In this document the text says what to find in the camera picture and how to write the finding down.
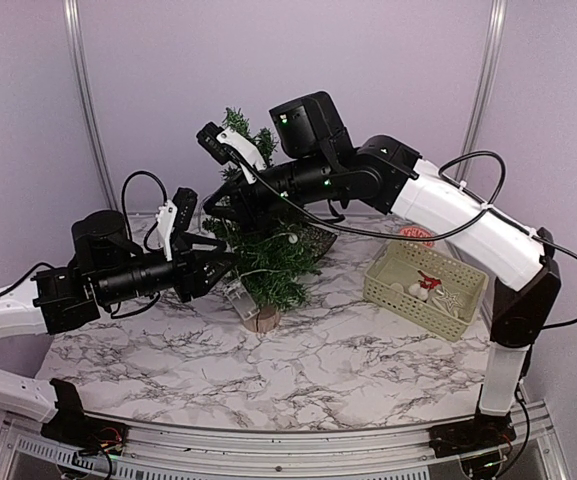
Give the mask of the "right aluminium frame post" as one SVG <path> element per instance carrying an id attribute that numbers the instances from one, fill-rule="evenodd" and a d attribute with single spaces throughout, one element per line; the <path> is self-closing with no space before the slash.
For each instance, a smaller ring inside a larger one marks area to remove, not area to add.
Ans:
<path id="1" fill-rule="evenodd" d="M 462 154 L 474 150 L 486 109 L 492 96 L 502 48 L 507 7 L 508 2 L 506 0 L 493 0 L 491 3 L 481 69 L 475 89 L 474 103 L 462 145 Z"/>

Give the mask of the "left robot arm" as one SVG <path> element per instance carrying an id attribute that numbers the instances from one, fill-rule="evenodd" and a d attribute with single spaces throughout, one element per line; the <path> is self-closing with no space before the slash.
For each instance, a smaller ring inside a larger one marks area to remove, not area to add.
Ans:
<path id="1" fill-rule="evenodd" d="M 200 298 L 233 267 L 224 242 L 190 234 L 182 220 L 166 224 L 160 251 L 147 252 L 129 238 L 126 219 L 102 210 L 73 224 L 75 255 L 65 267 L 41 262 L 0 291 L 0 339 L 56 335 L 100 319 L 122 302 L 172 289 L 182 302 Z M 0 409 L 54 425 L 74 445 L 93 438 L 76 387 L 0 369 Z"/>

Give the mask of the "front aluminium rail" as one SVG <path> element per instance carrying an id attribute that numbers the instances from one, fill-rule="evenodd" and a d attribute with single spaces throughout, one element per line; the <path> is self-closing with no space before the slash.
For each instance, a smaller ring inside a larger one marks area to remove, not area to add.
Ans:
<path id="1" fill-rule="evenodd" d="M 109 457 L 41 435 L 9 414 L 0 429 L 0 479 L 567 479 L 544 402 L 516 407 L 512 449 L 437 458 L 428 430 L 438 422 L 330 431 L 245 431 L 124 420 Z"/>

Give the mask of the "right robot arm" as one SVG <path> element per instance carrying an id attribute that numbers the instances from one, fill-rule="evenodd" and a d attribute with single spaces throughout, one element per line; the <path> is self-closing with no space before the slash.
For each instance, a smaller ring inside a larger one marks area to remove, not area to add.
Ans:
<path id="1" fill-rule="evenodd" d="M 483 448 L 502 431 L 514 392 L 561 289 L 548 230 L 516 223 L 415 149 L 375 135 L 355 146 L 331 96 L 319 91 L 270 111 L 287 161 L 270 166 L 259 148 L 227 126 L 206 124 L 199 144 L 238 173 L 209 199 L 207 214 L 259 229 L 290 209 L 359 200 L 428 229 L 490 270 L 495 277 L 492 347 L 478 399 L 463 438 Z"/>

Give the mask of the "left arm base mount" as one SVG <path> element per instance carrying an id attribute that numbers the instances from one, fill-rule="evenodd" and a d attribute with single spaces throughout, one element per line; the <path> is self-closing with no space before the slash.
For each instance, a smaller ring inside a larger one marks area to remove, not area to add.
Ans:
<path id="1" fill-rule="evenodd" d="M 51 379 L 49 384 L 56 393 L 56 414 L 42 424 L 43 437 L 88 451 L 123 444 L 128 432 L 126 424 L 87 415 L 76 387 L 70 382 Z"/>

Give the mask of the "red white round ornament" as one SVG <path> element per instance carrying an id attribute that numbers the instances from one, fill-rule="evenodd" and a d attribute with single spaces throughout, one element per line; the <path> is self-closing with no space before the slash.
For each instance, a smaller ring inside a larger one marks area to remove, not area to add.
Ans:
<path id="1" fill-rule="evenodd" d="M 428 248 L 435 246 L 434 234 L 418 225 L 404 226 L 399 230 L 399 234 L 405 237 L 407 241 L 419 243 Z"/>

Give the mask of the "black mesh object behind tree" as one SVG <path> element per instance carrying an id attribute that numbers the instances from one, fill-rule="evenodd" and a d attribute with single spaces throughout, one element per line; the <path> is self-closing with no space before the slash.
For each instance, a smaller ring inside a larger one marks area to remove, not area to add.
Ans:
<path id="1" fill-rule="evenodd" d="M 337 240 L 337 235 L 316 225 L 304 229 L 305 240 L 315 262 L 323 258 Z"/>

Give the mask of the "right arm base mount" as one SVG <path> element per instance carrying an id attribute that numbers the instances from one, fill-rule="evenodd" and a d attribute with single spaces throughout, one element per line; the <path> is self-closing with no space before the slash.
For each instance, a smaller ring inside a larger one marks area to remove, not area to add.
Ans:
<path id="1" fill-rule="evenodd" d="M 506 446 L 512 449 L 517 434 L 511 413 L 491 415 L 476 407 L 472 418 L 435 425 L 428 430 L 429 447 L 437 458 Z"/>

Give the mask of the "green perforated plastic basket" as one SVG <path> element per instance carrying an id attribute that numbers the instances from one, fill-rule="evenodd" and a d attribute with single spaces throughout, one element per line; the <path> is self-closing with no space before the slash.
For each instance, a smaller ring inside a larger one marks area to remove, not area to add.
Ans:
<path id="1" fill-rule="evenodd" d="M 488 281 L 483 271 L 420 242 L 392 241 L 365 272 L 363 297 L 456 342 L 477 319 Z"/>

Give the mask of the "silver star ornament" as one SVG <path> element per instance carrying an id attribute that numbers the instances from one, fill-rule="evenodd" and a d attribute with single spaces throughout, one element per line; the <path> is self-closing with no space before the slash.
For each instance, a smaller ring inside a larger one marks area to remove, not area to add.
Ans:
<path id="1" fill-rule="evenodd" d="M 438 308 L 442 308 L 447 312 L 452 312 L 454 309 L 462 307 L 460 295 L 450 292 L 447 288 L 438 288 L 433 302 Z"/>

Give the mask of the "left aluminium frame post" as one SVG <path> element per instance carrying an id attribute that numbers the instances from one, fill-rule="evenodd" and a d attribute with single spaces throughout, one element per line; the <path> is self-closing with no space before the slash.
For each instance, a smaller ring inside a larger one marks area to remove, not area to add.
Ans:
<path id="1" fill-rule="evenodd" d="M 106 160 L 101 133 L 96 118 L 88 73 L 83 30 L 80 20 L 79 2 L 76 0 L 64 0 L 63 10 L 66 34 L 75 76 L 75 84 L 83 115 L 85 131 L 93 157 L 94 168 L 106 206 L 112 210 L 118 210 L 119 203 Z"/>

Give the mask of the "white ball string lights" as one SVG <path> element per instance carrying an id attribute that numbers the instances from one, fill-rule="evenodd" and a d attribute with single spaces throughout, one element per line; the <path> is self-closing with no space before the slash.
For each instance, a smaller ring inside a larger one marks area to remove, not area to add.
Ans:
<path id="1" fill-rule="evenodd" d="M 307 262 L 293 225 L 262 233 L 246 232 L 233 222 L 207 215 L 199 221 L 199 227 L 225 241 L 228 251 L 237 256 L 230 278 L 240 281 L 258 306 L 287 312 L 305 303 L 307 293 L 298 277 Z"/>

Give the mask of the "aluminium frame post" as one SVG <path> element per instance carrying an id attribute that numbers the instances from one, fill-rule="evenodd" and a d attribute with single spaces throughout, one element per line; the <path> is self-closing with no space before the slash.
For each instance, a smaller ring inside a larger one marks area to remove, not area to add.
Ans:
<path id="1" fill-rule="evenodd" d="M 76 0 L 64 0 L 63 10 L 66 34 L 75 76 L 75 84 L 83 115 L 85 131 L 93 157 L 94 168 L 106 206 L 112 210 L 118 210 L 119 203 L 106 160 L 101 133 L 96 118 L 88 73 L 83 30 L 80 20 L 79 2 Z"/>
<path id="2" fill-rule="evenodd" d="M 481 69 L 475 89 L 474 103 L 462 145 L 462 154 L 474 150 L 486 109 L 492 96 L 502 48 L 507 7 L 508 2 L 506 0 L 493 0 L 491 3 Z"/>

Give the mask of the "small green christmas tree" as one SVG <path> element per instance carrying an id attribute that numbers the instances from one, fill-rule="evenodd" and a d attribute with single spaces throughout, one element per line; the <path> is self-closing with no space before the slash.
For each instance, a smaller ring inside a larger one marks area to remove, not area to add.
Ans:
<path id="1" fill-rule="evenodd" d="M 280 312 L 305 305 L 309 288 L 300 281 L 319 275 L 317 262 L 334 237 L 313 225 L 299 222 L 286 213 L 263 233 L 246 233 L 231 220 L 209 215 L 202 228 L 227 243 L 237 255 L 237 264 L 227 276 L 240 280 L 260 307 Z"/>

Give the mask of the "round wooden tree base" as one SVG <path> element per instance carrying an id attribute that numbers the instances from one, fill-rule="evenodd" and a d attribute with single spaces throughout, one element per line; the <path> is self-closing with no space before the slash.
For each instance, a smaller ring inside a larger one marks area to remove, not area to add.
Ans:
<path id="1" fill-rule="evenodd" d="M 265 306 L 251 318 L 243 321 L 243 326 L 253 332 L 266 334 L 279 326 L 281 313 L 273 306 Z"/>

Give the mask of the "red reindeer ornament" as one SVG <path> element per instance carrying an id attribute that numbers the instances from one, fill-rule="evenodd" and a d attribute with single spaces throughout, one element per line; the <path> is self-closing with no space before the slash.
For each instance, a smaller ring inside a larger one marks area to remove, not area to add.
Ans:
<path id="1" fill-rule="evenodd" d="M 418 274 L 420 275 L 418 284 L 422 290 L 431 292 L 442 285 L 442 281 L 440 279 L 427 275 L 422 270 L 418 270 Z"/>

